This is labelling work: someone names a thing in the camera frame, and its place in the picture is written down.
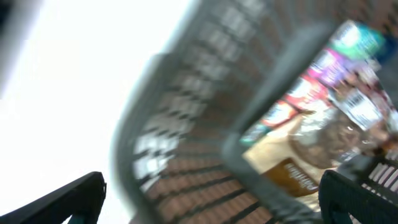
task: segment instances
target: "printed label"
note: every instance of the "printed label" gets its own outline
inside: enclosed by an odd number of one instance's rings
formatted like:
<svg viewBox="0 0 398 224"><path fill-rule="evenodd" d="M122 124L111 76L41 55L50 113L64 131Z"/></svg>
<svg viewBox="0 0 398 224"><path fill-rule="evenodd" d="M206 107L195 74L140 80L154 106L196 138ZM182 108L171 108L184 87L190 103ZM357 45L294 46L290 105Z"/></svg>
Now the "printed label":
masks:
<svg viewBox="0 0 398 224"><path fill-rule="evenodd" d="M296 110L284 101L278 101L263 117L262 123L274 128L297 114Z"/></svg>
<svg viewBox="0 0 398 224"><path fill-rule="evenodd" d="M370 66L364 66L358 70L359 78L361 81L368 85L374 85L379 81L379 78L374 73L374 70Z"/></svg>
<svg viewBox="0 0 398 224"><path fill-rule="evenodd" d="M324 69L328 68L330 65L333 65L335 61L336 58L331 52L328 50L323 50L318 60L312 63L311 69L317 73L321 73L324 71Z"/></svg>
<svg viewBox="0 0 398 224"><path fill-rule="evenodd" d="M332 49L325 49L321 56L313 62L308 69L308 74L318 78L328 86L334 86L344 78L347 73L345 69L346 59Z"/></svg>
<svg viewBox="0 0 398 224"><path fill-rule="evenodd" d="M376 105L358 89L353 90L340 104L340 109L363 131L383 119Z"/></svg>
<svg viewBox="0 0 398 224"><path fill-rule="evenodd" d="M291 158L281 161L263 175L293 197L302 197L318 191L318 183Z"/></svg>
<svg viewBox="0 0 398 224"><path fill-rule="evenodd" d="M356 27L356 24L353 21L347 21L337 30L331 41L336 45L352 47L358 42L360 37L361 32Z"/></svg>
<svg viewBox="0 0 398 224"><path fill-rule="evenodd" d="M300 110L313 109L310 104L326 100L328 89L318 80L308 76L300 77L295 86L286 94L285 100Z"/></svg>

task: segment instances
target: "gray plastic basket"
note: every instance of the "gray plastic basket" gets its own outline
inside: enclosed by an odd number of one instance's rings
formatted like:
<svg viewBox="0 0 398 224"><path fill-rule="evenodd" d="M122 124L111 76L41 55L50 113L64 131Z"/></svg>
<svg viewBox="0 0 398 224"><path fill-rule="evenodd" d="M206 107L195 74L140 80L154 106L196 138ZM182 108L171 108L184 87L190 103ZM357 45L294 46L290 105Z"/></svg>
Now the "gray plastic basket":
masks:
<svg viewBox="0 0 398 224"><path fill-rule="evenodd" d="M398 34L397 9L392 0L203 0L122 121L117 173L141 222L321 222L260 177L238 139L343 21Z"/></svg>

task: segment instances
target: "snack package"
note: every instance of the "snack package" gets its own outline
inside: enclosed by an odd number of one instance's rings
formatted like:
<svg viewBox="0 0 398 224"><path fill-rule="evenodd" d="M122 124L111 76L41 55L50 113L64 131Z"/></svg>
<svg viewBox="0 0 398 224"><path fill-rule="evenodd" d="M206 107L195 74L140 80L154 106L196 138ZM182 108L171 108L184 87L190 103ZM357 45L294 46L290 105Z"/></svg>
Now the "snack package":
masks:
<svg viewBox="0 0 398 224"><path fill-rule="evenodd" d="M319 79L328 86L334 86L343 79L346 73L344 56L332 49L321 51L318 58L311 64L308 74Z"/></svg>
<svg viewBox="0 0 398 224"><path fill-rule="evenodd" d="M243 157L259 174L319 211L317 192L325 169L307 163L289 144L289 133L302 119L303 115L299 114L271 131L246 151Z"/></svg>
<svg viewBox="0 0 398 224"><path fill-rule="evenodd" d="M319 101L327 104L328 88L318 80L302 75L286 93L285 101L300 110L314 110Z"/></svg>
<svg viewBox="0 0 398 224"><path fill-rule="evenodd" d="M385 42L380 32L354 21L346 21L331 37L330 46L349 59L356 60L375 56Z"/></svg>

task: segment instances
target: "barcode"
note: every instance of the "barcode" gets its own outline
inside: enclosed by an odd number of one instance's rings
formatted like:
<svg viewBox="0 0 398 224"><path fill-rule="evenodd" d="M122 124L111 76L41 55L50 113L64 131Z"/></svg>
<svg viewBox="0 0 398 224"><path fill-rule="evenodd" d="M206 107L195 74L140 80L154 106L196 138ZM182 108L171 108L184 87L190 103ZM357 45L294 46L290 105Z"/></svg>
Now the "barcode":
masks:
<svg viewBox="0 0 398 224"><path fill-rule="evenodd" d="M347 105L348 105L349 109L354 108L354 107L358 106L364 99L365 99L364 96L359 93L357 95L354 95L350 99L347 99Z"/></svg>
<svg viewBox="0 0 398 224"><path fill-rule="evenodd" d="M369 119L365 114L356 114L356 121L359 127L370 127L375 123L373 119Z"/></svg>
<svg viewBox="0 0 398 224"><path fill-rule="evenodd" d="M382 119L374 103L359 90L347 97L341 110L364 131Z"/></svg>

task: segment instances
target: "grocery item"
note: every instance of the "grocery item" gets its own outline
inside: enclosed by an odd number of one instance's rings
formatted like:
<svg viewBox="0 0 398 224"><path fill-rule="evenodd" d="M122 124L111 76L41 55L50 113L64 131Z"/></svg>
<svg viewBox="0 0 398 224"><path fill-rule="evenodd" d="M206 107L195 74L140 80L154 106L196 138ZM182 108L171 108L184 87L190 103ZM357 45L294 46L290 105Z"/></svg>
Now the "grocery item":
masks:
<svg viewBox="0 0 398 224"><path fill-rule="evenodd" d="M336 167L386 140L383 135L362 130L337 108L304 116L289 133L294 151L319 169Z"/></svg>
<svg viewBox="0 0 398 224"><path fill-rule="evenodd" d="M350 59L366 59L376 55L385 42L380 32L354 21L346 21L332 36L330 45Z"/></svg>
<svg viewBox="0 0 398 224"><path fill-rule="evenodd" d="M247 150L243 157L259 174L319 211L317 190L325 169L307 163L289 144L289 133L302 119L303 115L299 114L269 132Z"/></svg>
<svg viewBox="0 0 398 224"><path fill-rule="evenodd" d="M274 104L269 112L261 119L261 122L267 127L276 128L290 118L294 117L297 111L288 103L279 100Z"/></svg>
<svg viewBox="0 0 398 224"><path fill-rule="evenodd" d="M269 131L290 120L297 113L297 110L286 102L282 100L277 101L259 121L254 123L243 134L240 143L245 146L252 146Z"/></svg>
<svg viewBox="0 0 398 224"><path fill-rule="evenodd" d="M317 101L327 103L328 88L318 80L303 75L286 93L285 100L300 110L314 110Z"/></svg>
<svg viewBox="0 0 398 224"><path fill-rule="evenodd" d="M311 64L308 74L319 79L328 86L334 86L343 79L346 59L332 49L322 50L318 58Z"/></svg>

